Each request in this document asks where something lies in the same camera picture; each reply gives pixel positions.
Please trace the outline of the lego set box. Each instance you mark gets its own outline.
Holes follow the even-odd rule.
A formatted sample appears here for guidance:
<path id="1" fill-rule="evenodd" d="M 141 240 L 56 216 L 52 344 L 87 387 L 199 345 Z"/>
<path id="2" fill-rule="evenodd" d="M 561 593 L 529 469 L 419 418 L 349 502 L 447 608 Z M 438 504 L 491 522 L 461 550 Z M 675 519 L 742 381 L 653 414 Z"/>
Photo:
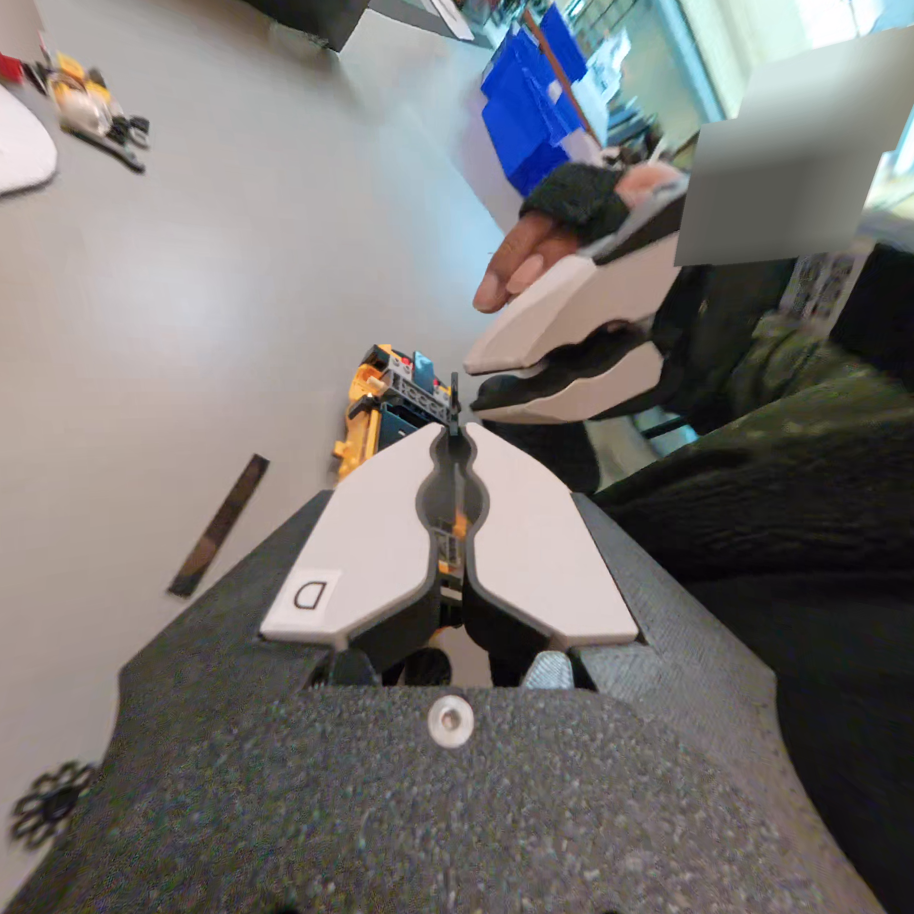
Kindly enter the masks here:
<path id="1" fill-rule="evenodd" d="M 368 9 L 369 1 L 247 1 L 271 21 L 341 51 Z"/>

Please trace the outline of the small white yellow lego piece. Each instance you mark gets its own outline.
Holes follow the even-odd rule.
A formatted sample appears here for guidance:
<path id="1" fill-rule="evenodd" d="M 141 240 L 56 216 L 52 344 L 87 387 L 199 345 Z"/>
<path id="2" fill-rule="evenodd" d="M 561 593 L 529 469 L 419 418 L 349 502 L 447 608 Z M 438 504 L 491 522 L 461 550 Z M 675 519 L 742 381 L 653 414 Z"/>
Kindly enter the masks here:
<path id="1" fill-rule="evenodd" d="M 45 53 L 26 64 L 25 73 L 53 102 L 62 131 L 118 160 L 132 173 L 143 175 L 137 151 L 150 144 L 150 121 L 124 111 L 97 68 L 85 68 L 74 58 Z"/>

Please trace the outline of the black rim inserts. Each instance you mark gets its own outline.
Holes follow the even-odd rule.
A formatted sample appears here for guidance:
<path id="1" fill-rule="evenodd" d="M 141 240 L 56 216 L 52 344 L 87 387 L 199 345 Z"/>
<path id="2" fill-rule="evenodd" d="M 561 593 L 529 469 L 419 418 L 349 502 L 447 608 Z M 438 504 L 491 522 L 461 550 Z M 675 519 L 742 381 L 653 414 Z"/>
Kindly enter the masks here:
<path id="1" fill-rule="evenodd" d="M 91 762 L 70 760 L 39 775 L 10 814 L 12 842 L 28 851 L 51 844 L 89 792 L 96 771 L 97 766 Z"/>

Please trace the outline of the blue plastic container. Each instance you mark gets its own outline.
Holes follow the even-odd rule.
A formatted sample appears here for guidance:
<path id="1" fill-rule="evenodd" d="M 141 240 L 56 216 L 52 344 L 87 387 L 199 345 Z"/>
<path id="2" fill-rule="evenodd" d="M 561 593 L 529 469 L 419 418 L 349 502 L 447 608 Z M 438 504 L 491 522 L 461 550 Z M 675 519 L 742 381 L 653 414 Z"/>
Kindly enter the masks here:
<path id="1" fill-rule="evenodd" d="M 588 62 L 554 2 L 508 27 L 484 71 L 482 117 L 509 184 L 526 197 L 572 156 L 566 141 L 590 132 L 572 87 Z"/>

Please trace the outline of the yellow lego car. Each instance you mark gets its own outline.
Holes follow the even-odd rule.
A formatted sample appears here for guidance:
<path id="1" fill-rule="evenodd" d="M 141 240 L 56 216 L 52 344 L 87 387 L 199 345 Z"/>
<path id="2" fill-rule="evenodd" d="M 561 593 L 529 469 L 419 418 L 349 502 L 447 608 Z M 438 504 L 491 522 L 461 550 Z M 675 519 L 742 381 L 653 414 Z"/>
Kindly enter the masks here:
<path id="1" fill-rule="evenodd" d="M 462 404 L 458 372 L 438 376 L 433 361 L 415 350 L 373 345 L 354 373 L 348 390 L 345 437 L 334 446 L 341 482 L 367 460 L 428 425 L 448 430 L 438 448 L 445 481 L 431 500 L 429 519 L 438 549 L 440 629 L 463 626 L 465 482 L 458 463 L 456 436 Z"/>

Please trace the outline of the black lego rod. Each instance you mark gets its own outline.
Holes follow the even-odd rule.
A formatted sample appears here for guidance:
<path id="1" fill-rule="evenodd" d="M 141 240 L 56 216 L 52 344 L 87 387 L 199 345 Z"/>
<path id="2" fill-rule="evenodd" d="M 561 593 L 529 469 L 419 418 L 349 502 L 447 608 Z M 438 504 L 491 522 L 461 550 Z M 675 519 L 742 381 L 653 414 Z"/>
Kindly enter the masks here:
<path id="1" fill-rule="evenodd" d="M 269 463 L 260 454 L 251 456 L 168 585 L 166 592 L 169 595 L 183 600 L 193 596 L 256 492 Z"/>

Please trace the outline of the person's right hand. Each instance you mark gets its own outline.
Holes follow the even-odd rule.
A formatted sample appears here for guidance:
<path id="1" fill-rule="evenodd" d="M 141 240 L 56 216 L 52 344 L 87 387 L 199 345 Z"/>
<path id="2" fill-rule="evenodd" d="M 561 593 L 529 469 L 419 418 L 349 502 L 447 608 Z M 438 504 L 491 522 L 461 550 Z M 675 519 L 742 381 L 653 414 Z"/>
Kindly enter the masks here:
<path id="1" fill-rule="evenodd" d="M 558 167 L 522 204 L 517 223 L 489 261 L 474 308 L 483 314 L 501 310 L 560 260 L 616 232 L 655 190 L 683 176 L 662 161 L 622 171 L 582 163 Z"/>

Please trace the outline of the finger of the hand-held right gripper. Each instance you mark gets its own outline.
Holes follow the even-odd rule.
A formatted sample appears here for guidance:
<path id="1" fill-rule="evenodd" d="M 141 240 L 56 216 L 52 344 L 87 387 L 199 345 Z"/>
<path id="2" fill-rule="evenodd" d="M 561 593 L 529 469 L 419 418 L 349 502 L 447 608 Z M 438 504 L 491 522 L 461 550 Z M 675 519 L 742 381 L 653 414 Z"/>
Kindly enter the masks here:
<path id="1" fill-rule="evenodd" d="M 671 234 L 602 265 L 583 255 L 565 257 L 497 314 L 464 370 L 482 376 L 528 369 L 614 322 L 640 325 L 653 318 L 680 272 L 677 244 Z"/>
<path id="2" fill-rule="evenodd" d="M 470 374 L 494 378 L 471 408 L 506 425 L 580 422 L 652 392 L 664 364 L 648 332 L 493 332 L 470 351 Z"/>

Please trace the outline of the white metal book stand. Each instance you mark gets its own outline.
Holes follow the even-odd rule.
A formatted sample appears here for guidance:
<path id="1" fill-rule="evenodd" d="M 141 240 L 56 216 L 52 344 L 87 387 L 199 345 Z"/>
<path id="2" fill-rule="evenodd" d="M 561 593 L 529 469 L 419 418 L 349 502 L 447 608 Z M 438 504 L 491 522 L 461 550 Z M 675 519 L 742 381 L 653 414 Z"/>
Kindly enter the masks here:
<path id="1" fill-rule="evenodd" d="M 46 127 L 2 86 L 1 197 L 45 186 L 57 173 L 58 163 L 58 149 Z"/>

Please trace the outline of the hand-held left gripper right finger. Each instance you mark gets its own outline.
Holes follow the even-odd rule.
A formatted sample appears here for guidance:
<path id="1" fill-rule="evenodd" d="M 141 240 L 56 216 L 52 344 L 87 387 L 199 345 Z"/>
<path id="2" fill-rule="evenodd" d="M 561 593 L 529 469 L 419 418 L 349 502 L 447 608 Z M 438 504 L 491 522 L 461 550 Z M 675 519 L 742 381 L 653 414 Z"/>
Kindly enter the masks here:
<path id="1" fill-rule="evenodd" d="M 465 547 L 463 627 L 494 685 L 518 685 L 545 651 L 616 648 L 639 624 L 578 497 L 549 468 L 478 423 L 464 427 L 478 496 Z"/>

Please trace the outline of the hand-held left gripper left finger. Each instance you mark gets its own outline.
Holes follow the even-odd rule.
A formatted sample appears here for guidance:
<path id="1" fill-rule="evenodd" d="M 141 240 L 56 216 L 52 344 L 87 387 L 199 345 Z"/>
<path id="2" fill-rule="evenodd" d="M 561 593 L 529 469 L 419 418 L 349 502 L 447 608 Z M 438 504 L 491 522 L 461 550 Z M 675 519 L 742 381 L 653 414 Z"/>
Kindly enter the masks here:
<path id="1" fill-rule="evenodd" d="M 427 425 L 338 484 L 260 624 L 264 641 L 359 650 L 380 675 L 426 646 L 440 568 L 424 497 L 446 438 Z"/>

